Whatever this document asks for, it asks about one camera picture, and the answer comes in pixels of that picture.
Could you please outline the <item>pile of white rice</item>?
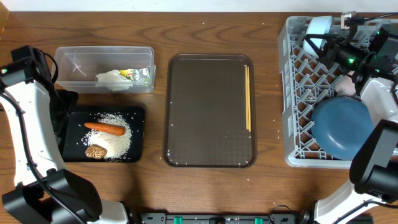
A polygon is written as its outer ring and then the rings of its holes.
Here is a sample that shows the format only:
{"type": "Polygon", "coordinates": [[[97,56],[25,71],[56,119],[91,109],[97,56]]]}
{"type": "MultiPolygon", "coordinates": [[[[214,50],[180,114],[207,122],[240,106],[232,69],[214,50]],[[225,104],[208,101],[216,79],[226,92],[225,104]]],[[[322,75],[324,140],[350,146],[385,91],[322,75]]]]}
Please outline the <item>pile of white rice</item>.
{"type": "Polygon", "coordinates": [[[94,129],[85,128],[85,133],[81,137],[81,145],[86,150],[90,145],[96,144],[107,150],[104,159],[95,159],[97,161],[106,162],[132,162],[134,160],[134,128],[127,120],[128,115],[122,113],[96,113],[93,115],[92,121],[86,123],[105,123],[122,126],[125,133],[122,136],[115,136],[94,129]]]}

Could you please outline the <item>green pandan cake wrapper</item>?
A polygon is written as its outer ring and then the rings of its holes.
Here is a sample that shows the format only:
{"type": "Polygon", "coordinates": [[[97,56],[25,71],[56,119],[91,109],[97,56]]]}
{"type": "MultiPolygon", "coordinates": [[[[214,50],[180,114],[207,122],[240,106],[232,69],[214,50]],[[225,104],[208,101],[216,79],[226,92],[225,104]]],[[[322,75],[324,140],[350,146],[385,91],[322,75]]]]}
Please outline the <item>green pandan cake wrapper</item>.
{"type": "Polygon", "coordinates": [[[134,72],[136,70],[135,69],[126,69],[126,70],[120,70],[120,75],[130,81],[134,81],[134,72]]]}

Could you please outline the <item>white tissue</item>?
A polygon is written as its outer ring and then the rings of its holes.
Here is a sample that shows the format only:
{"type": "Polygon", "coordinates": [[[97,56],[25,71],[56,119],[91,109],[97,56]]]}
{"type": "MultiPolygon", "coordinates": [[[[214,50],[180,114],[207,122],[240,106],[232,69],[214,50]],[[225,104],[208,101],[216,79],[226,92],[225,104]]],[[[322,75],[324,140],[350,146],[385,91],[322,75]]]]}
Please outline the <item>white tissue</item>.
{"type": "Polygon", "coordinates": [[[127,90],[132,81],[120,74],[119,70],[112,70],[106,73],[99,73],[96,76],[95,87],[106,87],[111,91],[127,90]]]}

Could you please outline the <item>orange carrot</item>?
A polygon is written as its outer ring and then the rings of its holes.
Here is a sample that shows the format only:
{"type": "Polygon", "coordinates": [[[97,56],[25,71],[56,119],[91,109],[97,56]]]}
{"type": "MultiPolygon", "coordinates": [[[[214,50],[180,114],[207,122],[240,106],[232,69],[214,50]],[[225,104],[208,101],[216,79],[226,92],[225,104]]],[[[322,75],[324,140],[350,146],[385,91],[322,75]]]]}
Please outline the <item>orange carrot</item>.
{"type": "Polygon", "coordinates": [[[125,129],[122,126],[116,126],[113,124],[105,124],[105,123],[85,123],[85,127],[94,129],[97,131],[101,131],[104,133],[112,134],[115,136],[122,136],[125,133],[125,129]]]}

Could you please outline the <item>pink cup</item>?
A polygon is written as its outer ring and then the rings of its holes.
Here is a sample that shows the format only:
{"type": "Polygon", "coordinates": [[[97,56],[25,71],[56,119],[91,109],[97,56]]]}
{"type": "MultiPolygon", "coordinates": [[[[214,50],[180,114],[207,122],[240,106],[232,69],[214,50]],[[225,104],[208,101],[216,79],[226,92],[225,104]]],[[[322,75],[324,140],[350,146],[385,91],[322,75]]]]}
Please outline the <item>pink cup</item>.
{"type": "Polygon", "coordinates": [[[343,75],[338,80],[338,83],[335,85],[335,91],[344,96],[352,96],[356,93],[355,85],[351,80],[350,74],[343,75]]]}

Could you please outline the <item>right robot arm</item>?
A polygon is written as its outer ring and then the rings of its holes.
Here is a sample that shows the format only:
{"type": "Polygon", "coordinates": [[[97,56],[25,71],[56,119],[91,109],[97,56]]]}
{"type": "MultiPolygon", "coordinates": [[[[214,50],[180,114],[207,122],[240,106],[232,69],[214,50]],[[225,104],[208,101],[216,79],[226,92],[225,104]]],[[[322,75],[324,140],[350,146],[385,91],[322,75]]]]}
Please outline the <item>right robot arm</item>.
{"type": "Polygon", "coordinates": [[[370,208],[396,209],[397,163],[391,162],[397,146],[397,30],[384,24],[368,48],[351,44],[357,26],[346,37],[306,33],[309,45],[321,63],[339,63],[352,72],[356,93],[367,107],[374,129],[355,154],[349,180],[329,197],[306,210],[301,223],[348,223],[370,208]]]}

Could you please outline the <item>light blue bowl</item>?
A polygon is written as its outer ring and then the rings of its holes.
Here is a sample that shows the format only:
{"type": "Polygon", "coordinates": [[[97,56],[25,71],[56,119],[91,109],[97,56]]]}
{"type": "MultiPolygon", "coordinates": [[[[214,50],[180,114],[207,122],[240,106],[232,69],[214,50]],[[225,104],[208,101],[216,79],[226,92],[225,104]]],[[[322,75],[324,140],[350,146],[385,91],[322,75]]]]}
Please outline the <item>light blue bowl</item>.
{"type": "MultiPolygon", "coordinates": [[[[307,27],[306,34],[328,34],[331,27],[331,22],[332,16],[314,17],[307,27]]],[[[306,40],[304,40],[303,49],[309,55],[317,57],[316,52],[306,40]]]]}

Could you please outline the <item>brown mushroom food scrap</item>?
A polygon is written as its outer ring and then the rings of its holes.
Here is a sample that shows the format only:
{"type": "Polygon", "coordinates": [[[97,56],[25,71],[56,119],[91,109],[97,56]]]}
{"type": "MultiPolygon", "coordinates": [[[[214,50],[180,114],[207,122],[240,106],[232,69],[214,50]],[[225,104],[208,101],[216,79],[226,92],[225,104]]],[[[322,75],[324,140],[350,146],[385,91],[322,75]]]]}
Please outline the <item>brown mushroom food scrap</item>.
{"type": "Polygon", "coordinates": [[[107,155],[107,150],[99,145],[93,144],[85,150],[85,154],[92,159],[104,159],[105,155],[107,155]]]}

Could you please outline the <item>aluminium foil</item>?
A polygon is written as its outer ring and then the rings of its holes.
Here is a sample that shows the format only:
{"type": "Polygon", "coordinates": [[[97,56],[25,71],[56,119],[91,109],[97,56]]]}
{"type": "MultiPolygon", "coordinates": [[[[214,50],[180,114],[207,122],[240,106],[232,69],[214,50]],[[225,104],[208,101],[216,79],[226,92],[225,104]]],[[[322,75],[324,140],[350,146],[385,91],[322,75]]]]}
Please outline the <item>aluminium foil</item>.
{"type": "Polygon", "coordinates": [[[147,82],[150,78],[150,68],[140,68],[133,70],[133,81],[134,82],[147,82]]]}

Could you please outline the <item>dark blue plate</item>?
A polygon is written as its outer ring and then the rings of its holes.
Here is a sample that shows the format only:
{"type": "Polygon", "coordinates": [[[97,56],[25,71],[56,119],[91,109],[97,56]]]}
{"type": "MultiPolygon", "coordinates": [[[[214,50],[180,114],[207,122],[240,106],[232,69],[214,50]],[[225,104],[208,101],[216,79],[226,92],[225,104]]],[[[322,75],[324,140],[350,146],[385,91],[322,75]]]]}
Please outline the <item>dark blue plate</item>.
{"type": "Polygon", "coordinates": [[[322,101],[312,113],[311,132],[331,157],[351,161],[373,131],[364,103],[347,96],[322,101]]]}

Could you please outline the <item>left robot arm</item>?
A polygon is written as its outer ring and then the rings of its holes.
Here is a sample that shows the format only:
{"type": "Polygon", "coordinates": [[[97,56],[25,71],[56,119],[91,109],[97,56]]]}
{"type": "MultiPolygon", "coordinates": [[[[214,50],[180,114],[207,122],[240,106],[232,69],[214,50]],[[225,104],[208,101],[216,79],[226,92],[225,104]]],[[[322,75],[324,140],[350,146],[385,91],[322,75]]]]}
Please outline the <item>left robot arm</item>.
{"type": "Polygon", "coordinates": [[[58,140],[78,93],[55,88],[48,53],[26,45],[11,55],[1,67],[1,105],[16,159],[15,189],[2,195],[5,211],[21,223],[134,223],[125,204],[102,200],[62,159],[58,140]]]}

